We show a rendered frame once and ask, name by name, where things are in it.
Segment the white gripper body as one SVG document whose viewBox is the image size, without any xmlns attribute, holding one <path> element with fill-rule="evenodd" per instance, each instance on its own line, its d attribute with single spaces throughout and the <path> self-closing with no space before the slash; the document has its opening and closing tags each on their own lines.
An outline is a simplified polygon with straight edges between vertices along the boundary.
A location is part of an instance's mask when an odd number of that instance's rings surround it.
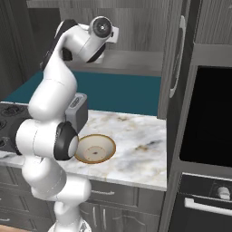
<svg viewBox="0 0 232 232">
<path fill-rule="evenodd" d="M 98 51 L 90 59 L 90 63 L 102 63 L 104 59 L 104 52 Z"/>
</svg>

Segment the grey wood cabinet door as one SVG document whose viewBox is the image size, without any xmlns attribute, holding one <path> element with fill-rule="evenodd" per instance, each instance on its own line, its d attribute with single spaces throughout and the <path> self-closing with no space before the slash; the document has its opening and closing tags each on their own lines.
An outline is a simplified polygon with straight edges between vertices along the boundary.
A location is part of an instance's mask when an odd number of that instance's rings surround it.
<svg viewBox="0 0 232 232">
<path fill-rule="evenodd" d="M 169 103 L 169 89 L 171 85 L 171 72 L 175 62 L 175 52 L 179 34 L 179 21 L 185 0 L 169 0 L 168 25 L 166 30 L 161 84 L 159 91 L 158 118 L 165 119 Z"/>
</svg>

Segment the tan mixing bowl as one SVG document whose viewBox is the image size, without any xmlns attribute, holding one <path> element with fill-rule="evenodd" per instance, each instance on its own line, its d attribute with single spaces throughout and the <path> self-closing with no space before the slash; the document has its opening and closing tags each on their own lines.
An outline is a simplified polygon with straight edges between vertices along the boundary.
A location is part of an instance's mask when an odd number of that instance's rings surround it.
<svg viewBox="0 0 232 232">
<path fill-rule="evenodd" d="M 75 158 L 87 164 L 98 164 L 109 160 L 116 152 L 113 139 L 102 134 L 91 134 L 80 138 Z"/>
</svg>

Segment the grey wood tall cabinet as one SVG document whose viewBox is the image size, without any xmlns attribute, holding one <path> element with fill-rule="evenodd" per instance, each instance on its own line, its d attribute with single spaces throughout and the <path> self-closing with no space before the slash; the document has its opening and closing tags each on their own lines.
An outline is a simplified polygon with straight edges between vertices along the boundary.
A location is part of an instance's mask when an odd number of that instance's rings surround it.
<svg viewBox="0 0 232 232">
<path fill-rule="evenodd" d="M 232 179 L 232 168 L 179 158 L 189 105 L 199 66 L 232 68 L 232 0 L 187 0 L 181 15 L 186 37 L 177 90 L 167 113 L 167 178 L 159 232 L 178 232 L 177 195 L 181 177 Z"/>
</svg>

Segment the black hob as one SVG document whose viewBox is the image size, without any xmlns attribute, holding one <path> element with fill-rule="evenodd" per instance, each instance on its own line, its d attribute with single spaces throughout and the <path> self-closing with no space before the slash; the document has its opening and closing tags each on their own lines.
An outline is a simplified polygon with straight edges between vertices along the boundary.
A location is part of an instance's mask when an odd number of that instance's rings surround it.
<svg viewBox="0 0 232 232">
<path fill-rule="evenodd" d="M 9 139 L 9 129 L 20 118 L 30 118 L 26 104 L 0 102 L 0 152 L 14 153 Z"/>
</svg>

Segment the black built-in microwave oven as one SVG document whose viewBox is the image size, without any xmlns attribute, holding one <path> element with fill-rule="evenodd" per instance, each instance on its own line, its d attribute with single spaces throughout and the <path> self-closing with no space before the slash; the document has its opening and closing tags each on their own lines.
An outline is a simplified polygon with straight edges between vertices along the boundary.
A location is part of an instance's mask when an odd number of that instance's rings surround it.
<svg viewBox="0 0 232 232">
<path fill-rule="evenodd" d="M 179 158 L 232 168 L 232 68 L 198 67 Z"/>
</svg>

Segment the grey drawer front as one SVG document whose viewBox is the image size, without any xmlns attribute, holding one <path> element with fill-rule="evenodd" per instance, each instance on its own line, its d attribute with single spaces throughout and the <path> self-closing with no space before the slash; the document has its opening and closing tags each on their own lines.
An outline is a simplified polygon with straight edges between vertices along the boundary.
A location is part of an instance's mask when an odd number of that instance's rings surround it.
<svg viewBox="0 0 232 232">
<path fill-rule="evenodd" d="M 19 168 L 0 166 L 0 187 L 29 192 L 30 186 L 24 180 Z"/>
<path fill-rule="evenodd" d="M 139 188 L 115 183 L 92 180 L 92 190 L 104 192 L 113 191 L 113 196 L 91 194 L 90 200 L 106 202 L 113 205 L 121 205 L 122 208 L 135 210 L 142 213 L 159 215 L 165 196 L 164 191 L 156 189 Z"/>
</svg>

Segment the grey base cupboard door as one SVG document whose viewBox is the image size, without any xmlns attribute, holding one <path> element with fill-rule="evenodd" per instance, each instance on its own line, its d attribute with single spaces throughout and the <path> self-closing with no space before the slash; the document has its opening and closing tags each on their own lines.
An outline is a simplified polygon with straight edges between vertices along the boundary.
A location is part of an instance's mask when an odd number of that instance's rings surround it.
<svg viewBox="0 0 232 232">
<path fill-rule="evenodd" d="M 106 209 L 107 230 L 104 230 L 102 210 Z M 102 232 L 158 232 L 160 217 L 120 208 L 100 206 Z"/>
<path fill-rule="evenodd" d="M 93 224 L 92 207 L 96 207 L 97 227 L 94 227 L 94 224 Z M 80 211 L 81 211 L 83 219 L 91 227 L 92 232 L 102 232 L 101 217 L 99 213 L 99 206 L 97 204 L 84 202 L 80 205 Z"/>
</svg>

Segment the white oven knob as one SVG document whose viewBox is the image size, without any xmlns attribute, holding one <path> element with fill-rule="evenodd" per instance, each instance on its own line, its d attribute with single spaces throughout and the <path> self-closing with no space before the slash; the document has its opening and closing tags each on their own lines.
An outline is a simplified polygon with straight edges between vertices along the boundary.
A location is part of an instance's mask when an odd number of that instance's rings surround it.
<svg viewBox="0 0 232 232">
<path fill-rule="evenodd" d="M 220 187 L 220 188 L 217 190 L 217 193 L 218 193 L 218 196 L 219 196 L 221 199 L 230 200 L 230 192 L 229 192 L 229 189 L 228 189 L 228 188 L 226 188 L 226 187 Z"/>
</svg>

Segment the grey wood wall cabinet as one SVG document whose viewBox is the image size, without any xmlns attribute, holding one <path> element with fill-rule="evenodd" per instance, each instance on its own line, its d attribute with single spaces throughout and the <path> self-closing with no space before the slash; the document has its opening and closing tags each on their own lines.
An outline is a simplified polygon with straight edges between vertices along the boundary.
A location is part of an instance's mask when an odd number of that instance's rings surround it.
<svg viewBox="0 0 232 232">
<path fill-rule="evenodd" d="M 119 28 L 117 43 L 110 43 L 101 63 L 68 66 L 80 72 L 159 76 L 167 28 L 169 0 L 26 0 L 31 9 L 57 9 L 61 19 L 88 24 L 103 15 Z"/>
</svg>

